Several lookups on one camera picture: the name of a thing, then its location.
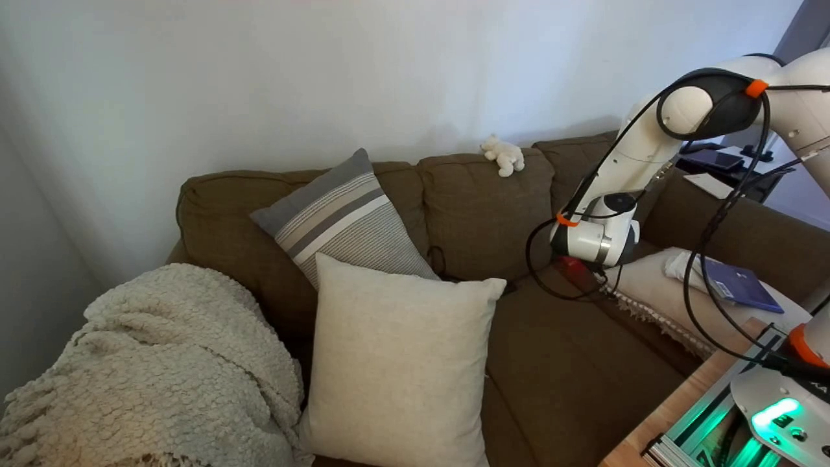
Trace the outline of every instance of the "black cable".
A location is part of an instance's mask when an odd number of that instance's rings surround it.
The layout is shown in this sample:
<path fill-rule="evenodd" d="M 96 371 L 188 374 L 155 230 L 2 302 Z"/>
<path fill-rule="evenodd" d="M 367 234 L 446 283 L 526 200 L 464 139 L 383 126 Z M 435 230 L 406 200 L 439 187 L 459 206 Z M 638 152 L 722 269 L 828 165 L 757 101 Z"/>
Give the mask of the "black cable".
<path fill-rule="evenodd" d="M 540 234 L 542 227 L 549 227 L 552 222 L 555 222 L 555 219 L 544 219 L 544 222 L 540 222 L 540 226 L 526 236 L 524 262 L 526 262 L 529 276 L 531 276 L 542 289 L 547 289 L 549 295 L 555 295 L 555 298 L 560 298 L 560 300 L 587 300 L 587 298 L 596 295 L 596 293 L 608 284 L 608 279 L 599 283 L 599 284 L 594 284 L 594 288 L 588 288 L 588 289 L 574 293 L 574 295 L 560 293 L 560 289 L 552 289 L 552 288 L 547 288 L 547 284 L 542 283 L 540 271 L 537 271 L 534 265 L 531 265 L 531 244 L 534 244 L 537 234 Z"/>
<path fill-rule="evenodd" d="M 660 178 L 661 178 L 661 175 L 651 175 L 649 184 L 634 197 L 631 205 L 640 205 L 640 200 L 655 189 L 655 184 L 656 184 Z M 631 213 L 631 209 L 608 213 L 608 214 L 596 214 L 596 213 L 581 209 L 581 213 L 574 213 L 574 214 L 578 214 L 581 219 L 592 219 L 592 218 L 620 218 L 620 214 L 625 214 L 625 213 Z"/>
<path fill-rule="evenodd" d="M 625 262 L 620 262 L 620 265 L 618 265 L 618 276 L 616 276 L 616 284 L 612 284 L 612 289 L 609 289 L 609 293 L 618 293 L 620 279 L 622 279 L 622 269 L 625 269 Z"/>
<path fill-rule="evenodd" d="M 769 86 L 769 91 L 821 91 L 821 92 L 830 92 L 830 86 Z"/>
<path fill-rule="evenodd" d="M 645 101 L 645 106 L 640 106 L 634 118 L 622 126 L 622 131 L 616 138 L 616 143 L 605 149 L 605 154 L 596 160 L 596 165 L 592 169 L 592 173 L 578 184 L 578 189 L 572 193 L 569 205 L 562 206 L 562 214 L 574 214 L 577 205 L 581 201 L 581 197 L 588 192 L 592 182 L 596 178 L 601 162 L 608 160 L 608 154 L 616 152 L 616 148 L 620 145 L 620 139 L 631 131 L 631 126 L 661 99 L 671 91 L 675 86 L 668 86 L 665 91 L 660 91 L 656 95 L 651 95 Z"/>
<path fill-rule="evenodd" d="M 800 162 L 800 160 L 788 160 L 788 162 L 779 165 L 776 171 L 769 171 L 765 175 L 779 175 L 779 173 L 788 171 L 788 169 L 797 165 L 797 162 Z M 728 317 L 728 310 L 719 302 L 719 298 L 717 298 L 717 293 L 714 293 L 714 288 L 710 288 L 710 283 L 708 283 L 704 260 L 708 257 L 705 250 L 708 250 L 708 244 L 710 244 L 714 234 L 719 230 L 719 226 L 723 222 L 723 218 L 728 214 L 728 209 L 738 205 L 734 200 L 739 200 L 745 189 L 754 187 L 754 184 L 762 182 L 765 175 L 745 184 L 743 189 L 734 189 L 734 192 L 732 192 L 734 197 L 728 193 L 732 200 L 726 197 L 728 201 L 726 201 L 726 200 L 722 201 L 722 206 L 719 206 L 719 209 L 714 213 L 714 218 L 708 219 L 705 234 L 701 234 L 701 245 L 699 245 L 695 250 L 691 250 L 691 260 L 688 260 L 688 267 L 686 267 L 686 274 L 682 274 L 682 302 L 686 302 L 686 310 L 688 310 L 691 321 L 695 324 L 695 330 L 699 330 L 714 346 L 719 346 L 719 350 L 723 350 L 723 353 L 728 353 L 728 356 L 734 356 L 734 357 L 743 357 L 743 361 L 749 361 L 749 357 L 745 357 L 745 356 L 723 346 L 723 344 L 722 344 L 717 336 L 710 336 L 710 335 L 704 330 L 704 324 L 699 321 L 695 306 L 691 302 L 691 271 L 692 271 L 695 260 L 701 257 L 704 283 L 705 283 L 705 288 L 708 288 L 710 300 L 714 300 L 717 308 L 722 310 L 722 317 L 723 317 L 743 336 L 748 336 L 753 344 L 762 346 L 762 344 L 760 344 L 749 332 L 745 332 L 745 330 Z"/>
<path fill-rule="evenodd" d="M 754 165 L 757 165 L 757 160 L 760 160 L 760 152 L 762 152 L 765 145 L 769 145 L 769 138 L 771 138 L 771 101 L 762 95 L 762 126 L 760 126 L 760 135 L 757 135 L 757 148 L 754 148 L 754 158 L 753 158 L 753 162 L 749 162 L 749 171 L 754 171 Z M 708 244 L 710 244 L 710 237 L 719 234 L 719 227 L 723 226 L 728 209 L 739 201 L 739 197 L 743 197 L 749 187 L 760 184 L 760 178 L 771 178 L 771 175 L 776 175 L 776 173 L 780 173 L 780 171 L 786 171 L 786 169 L 788 169 L 788 162 L 784 162 L 784 165 L 779 165 L 776 171 L 769 171 L 769 173 L 762 173 L 762 175 L 757 175 L 757 178 L 753 178 L 753 182 L 743 178 L 739 187 L 732 189 L 732 193 L 722 201 L 722 206 L 717 209 L 717 214 L 708 219 L 708 226 L 705 226 L 704 234 L 701 234 L 699 248 L 691 254 L 691 262 L 695 262 L 695 257 L 701 260 L 704 284 L 705 284 L 705 293 L 710 295 L 714 306 L 717 306 L 717 308 L 722 310 L 722 317 L 723 317 L 743 336 L 748 336 L 753 344 L 757 344 L 757 339 L 754 339 L 749 332 L 745 332 L 745 330 L 728 317 L 728 310 L 722 306 L 719 293 L 714 289 L 714 284 L 710 284 L 710 279 L 708 279 L 705 257 L 708 257 Z"/>
<path fill-rule="evenodd" d="M 830 302 L 830 293 L 828 293 L 818 306 L 811 306 L 811 310 L 810 310 L 810 314 L 822 310 L 828 302 Z"/>
<path fill-rule="evenodd" d="M 762 95 L 762 129 L 760 129 L 760 138 L 757 138 L 757 148 L 754 148 L 754 158 L 753 158 L 753 162 L 749 162 L 749 171 L 757 165 L 760 152 L 762 152 L 765 145 L 769 145 L 769 135 L 771 135 L 771 101 L 769 101 L 769 95 Z M 710 240 L 710 237 L 717 236 L 717 230 L 723 226 L 723 218 L 726 218 L 728 209 L 738 205 L 738 200 L 739 200 L 749 187 L 754 187 L 757 182 L 762 182 L 762 178 L 769 178 L 769 175 L 779 175 L 779 173 L 784 173 L 784 171 L 788 171 L 788 162 L 784 162 L 784 165 L 779 165 L 776 171 L 769 171 L 769 173 L 762 173 L 762 175 L 757 175 L 757 178 L 753 178 L 753 182 L 745 178 L 739 187 L 734 187 L 734 189 L 728 192 L 728 197 L 719 205 L 719 209 L 714 213 L 714 218 L 705 222 L 705 227 L 704 227 L 704 234 L 701 234 L 701 244 L 699 244 L 699 248 L 691 250 L 691 260 L 688 260 L 686 274 L 682 274 L 682 302 L 686 302 L 686 310 L 688 310 L 692 326 L 695 326 L 710 344 L 717 344 L 719 350 L 723 350 L 723 353 L 728 353 L 728 356 L 734 356 L 734 357 L 743 357 L 743 361 L 749 361 L 749 357 L 745 357 L 743 353 L 722 344 L 722 341 L 719 341 L 714 335 L 708 335 L 705 326 L 699 321 L 695 308 L 692 308 L 692 300 L 691 300 L 691 274 L 692 274 L 695 260 L 701 257 L 701 274 L 704 274 L 705 289 L 708 289 L 710 300 L 717 302 L 717 308 L 722 310 L 722 317 L 723 317 L 743 336 L 748 336 L 753 344 L 762 346 L 762 344 L 760 344 L 749 332 L 745 332 L 745 330 L 728 317 L 728 310 L 722 306 L 722 300 L 719 300 L 717 293 L 714 293 L 714 284 L 708 283 L 708 271 L 705 271 L 705 265 L 704 265 L 704 262 L 705 262 L 705 257 L 708 257 L 708 240 Z"/>

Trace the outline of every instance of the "white stripe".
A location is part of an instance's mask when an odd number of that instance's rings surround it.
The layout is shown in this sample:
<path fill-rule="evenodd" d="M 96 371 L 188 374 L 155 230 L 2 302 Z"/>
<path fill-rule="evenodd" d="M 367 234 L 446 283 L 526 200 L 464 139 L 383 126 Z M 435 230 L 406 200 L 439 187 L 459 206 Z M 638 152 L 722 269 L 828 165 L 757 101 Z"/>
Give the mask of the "white stripe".
<path fill-rule="evenodd" d="M 324 222 L 332 213 L 346 206 L 348 201 L 364 197 L 371 189 L 380 189 L 381 184 L 376 182 L 373 171 L 361 173 L 351 178 L 348 184 L 336 187 L 332 192 L 323 193 L 312 205 L 307 205 L 295 218 L 290 218 L 281 230 L 278 230 L 278 244 L 286 248 L 293 248 L 295 240 L 310 236 L 310 230 L 317 222 Z"/>
<path fill-rule="evenodd" d="M 351 227 L 356 219 L 367 218 L 369 213 L 373 213 L 381 205 L 390 205 L 390 197 L 376 197 L 376 200 L 361 205 L 358 209 L 348 213 L 346 218 L 332 222 L 326 230 L 323 230 L 307 248 L 300 248 L 293 257 L 293 262 L 304 265 L 310 257 L 317 254 L 320 245 L 330 244 L 330 237 L 336 237 L 341 230 Z"/>

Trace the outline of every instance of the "throw pillow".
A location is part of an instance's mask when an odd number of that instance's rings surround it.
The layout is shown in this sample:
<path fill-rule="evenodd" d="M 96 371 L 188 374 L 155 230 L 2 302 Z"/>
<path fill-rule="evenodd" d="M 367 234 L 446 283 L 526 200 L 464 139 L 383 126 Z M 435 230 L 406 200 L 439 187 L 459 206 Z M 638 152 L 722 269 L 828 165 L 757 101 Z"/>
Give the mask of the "throw pillow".
<path fill-rule="evenodd" d="M 269 206 L 255 209 L 253 218 L 315 284 L 317 250 L 387 271 L 435 276 L 373 175 L 367 149 Z"/>
<path fill-rule="evenodd" d="M 487 335 L 505 279 L 441 283 L 317 257 L 320 308 L 300 436 L 364 465 L 487 465 Z"/>

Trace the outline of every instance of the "wire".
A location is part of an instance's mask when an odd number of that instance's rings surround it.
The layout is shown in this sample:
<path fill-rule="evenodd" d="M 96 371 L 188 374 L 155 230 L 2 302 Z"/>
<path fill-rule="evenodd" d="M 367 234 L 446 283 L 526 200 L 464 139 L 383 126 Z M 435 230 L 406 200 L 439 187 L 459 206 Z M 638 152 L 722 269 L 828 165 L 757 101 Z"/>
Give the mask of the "wire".
<path fill-rule="evenodd" d="M 631 126 L 660 101 L 665 99 L 675 86 L 668 86 L 665 91 L 660 91 L 656 95 L 651 95 L 645 101 L 645 106 L 640 106 L 631 122 L 622 126 L 622 131 L 616 138 L 616 143 L 605 149 L 605 154 L 596 160 L 596 165 L 592 169 L 588 175 L 583 175 L 583 182 L 578 184 L 578 189 L 572 193 L 569 205 L 562 206 L 562 214 L 574 214 L 577 205 L 581 201 L 581 197 L 588 192 L 592 182 L 596 178 L 599 169 L 605 165 L 605 160 L 616 152 L 616 148 L 620 145 L 620 139 L 631 131 Z"/>
<path fill-rule="evenodd" d="M 594 284 L 594 288 L 588 288 L 588 289 L 581 289 L 581 293 L 569 295 L 569 293 L 560 293 L 560 289 L 547 288 L 544 279 L 540 276 L 540 271 L 534 269 L 534 265 L 531 265 L 531 244 L 534 244 L 537 234 L 540 234 L 542 227 L 552 226 L 552 222 L 555 222 L 555 219 L 544 219 L 544 222 L 540 222 L 540 226 L 526 236 L 524 262 L 526 262 L 529 274 L 534 276 L 534 283 L 537 283 L 542 289 L 547 289 L 549 295 L 555 295 L 555 298 L 560 298 L 560 300 L 587 300 L 587 298 L 596 295 L 596 293 L 608 284 L 608 279 L 601 279 L 599 284 Z"/>
<path fill-rule="evenodd" d="M 810 314 L 822 310 L 828 302 L 830 302 L 830 293 L 828 293 L 818 306 L 811 306 L 811 310 L 810 310 Z"/>
<path fill-rule="evenodd" d="M 821 92 L 830 92 L 830 86 L 769 86 L 769 91 L 821 91 Z"/>
<path fill-rule="evenodd" d="M 618 267 L 618 276 L 616 276 L 616 284 L 612 284 L 612 289 L 609 289 L 609 293 L 618 293 L 620 279 L 622 279 L 622 269 L 625 269 L 625 262 L 620 262 L 620 267 Z"/>
<path fill-rule="evenodd" d="M 757 138 L 757 148 L 754 148 L 754 158 L 753 158 L 753 162 L 749 162 L 749 171 L 757 165 L 760 152 L 762 152 L 765 145 L 769 145 L 769 135 L 771 135 L 771 101 L 762 95 L 762 129 L 760 129 L 760 138 Z M 743 336 L 748 336 L 753 344 L 765 346 L 765 344 L 760 344 L 749 332 L 745 332 L 745 330 L 728 317 L 728 310 L 722 306 L 722 300 L 719 300 L 719 295 L 717 295 L 717 289 L 714 289 L 714 284 L 710 284 L 710 279 L 708 279 L 705 257 L 708 257 L 708 244 L 710 244 L 710 237 L 719 234 L 719 227 L 723 226 L 723 219 L 726 219 L 728 209 L 738 205 L 738 200 L 739 200 L 748 189 L 753 189 L 754 184 L 792 171 L 792 165 L 797 165 L 797 162 L 800 162 L 800 160 L 780 162 L 779 169 L 773 169 L 773 171 L 769 171 L 769 173 L 762 173 L 762 175 L 757 175 L 757 178 L 753 178 L 753 182 L 745 178 L 738 189 L 732 189 L 732 193 L 719 205 L 719 209 L 714 213 L 714 218 L 710 218 L 708 226 L 704 227 L 701 244 L 699 244 L 699 248 L 691 254 L 691 260 L 688 260 L 688 265 L 686 265 L 686 274 L 682 274 L 682 300 L 686 300 L 686 308 L 688 308 L 691 321 L 695 324 L 695 330 L 699 330 L 710 344 L 717 344 L 719 350 L 723 350 L 723 353 L 728 353 L 728 356 L 734 356 L 734 357 L 743 357 L 743 361 L 749 361 L 749 357 L 745 357 L 743 353 L 734 353 L 732 346 L 726 346 L 726 344 L 722 344 L 719 339 L 714 339 L 714 336 L 704 330 L 704 324 L 699 321 L 695 308 L 692 308 L 692 300 L 691 300 L 691 271 L 692 271 L 692 265 L 695 265 L 695 260 L 699 260 L 699 262 L 701 262 L 704 284 L 705 284 L 710 300 L 717 302 L 719 314 L 722 314 Z"/>

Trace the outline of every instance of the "white object on couch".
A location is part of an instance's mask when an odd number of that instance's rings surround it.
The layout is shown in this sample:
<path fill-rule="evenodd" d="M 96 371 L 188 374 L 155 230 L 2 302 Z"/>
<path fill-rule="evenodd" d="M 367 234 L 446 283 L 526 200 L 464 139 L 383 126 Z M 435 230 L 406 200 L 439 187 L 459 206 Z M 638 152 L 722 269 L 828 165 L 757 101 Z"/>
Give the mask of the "white object on couch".
<path fill-rule="evenodd" d="M 524 152 L 520 145 L 503 139 L 486 139 L 483 152 L 487 160 L 499 162 L 499 175 L 511 175 L 513 171 L 524 171 Z"/>
<path fill-rule="evenodd" d="M 300 436 L 361 465 L 487 465 L 481 409 L 505 279 L 441 283 L 317 254 Z"/>
<path fill-rule="evenodd" d="M 312 465 L 300 374 L 250 289 L 167 265 L 85 308 L 58 363 L 7 393 L 0 465 Z"/>
<path fill-rule="evenodd" d="M 645 321 L 660 321 L 668 335 L 688 344 L 691 350 L 705 356 L 714 344 L 695 330 L 688 317 L 682 300 L 682 271 L 691 250 L 688 248 L 661 248 L 656 254 L 640 257 L 622 267 L 622 276 L 618 283 L 618 269 L 608 271 L 609 293 L 622 300 L 627 310 Z M 708 335 L 719 341 L 748 341 L 732 324 L 722 317 L 710 295 L 705 293 L 704 279 L 699 271 L 691 276 L 691 302 Z M 765 289 L 780 302 L 784 314 L 769 314 L 760 308 L 734 306 L 722 300 L 728 317 L 738 324 L 748 324 L 749 318 L 776 324 L 780 332 L 792 332 L 797 324 L 810 321 L 810 314 L 779 293 L 773 284 L 762 283 Z"/>

